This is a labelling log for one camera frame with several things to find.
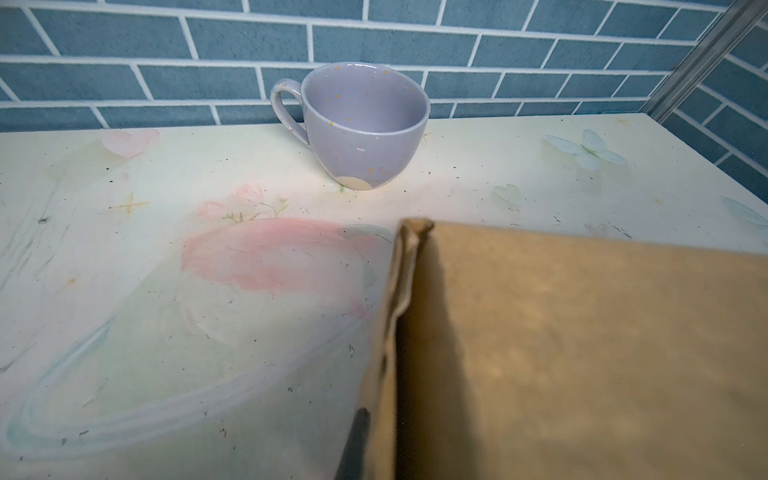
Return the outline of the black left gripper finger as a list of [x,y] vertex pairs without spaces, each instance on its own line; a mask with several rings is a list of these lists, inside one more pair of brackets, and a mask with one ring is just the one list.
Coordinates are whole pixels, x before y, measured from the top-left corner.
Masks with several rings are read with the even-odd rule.
[[347,440],[334,475],[335,480],[361,480],[364,455],[370,430],[370,411],[359,408],[354,415]]

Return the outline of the brown cardboard box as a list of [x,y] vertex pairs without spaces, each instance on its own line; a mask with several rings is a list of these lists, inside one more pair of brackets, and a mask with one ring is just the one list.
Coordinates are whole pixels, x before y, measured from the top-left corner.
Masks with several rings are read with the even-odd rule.
[[763,479],[767,259],[407,219],[364,479]]

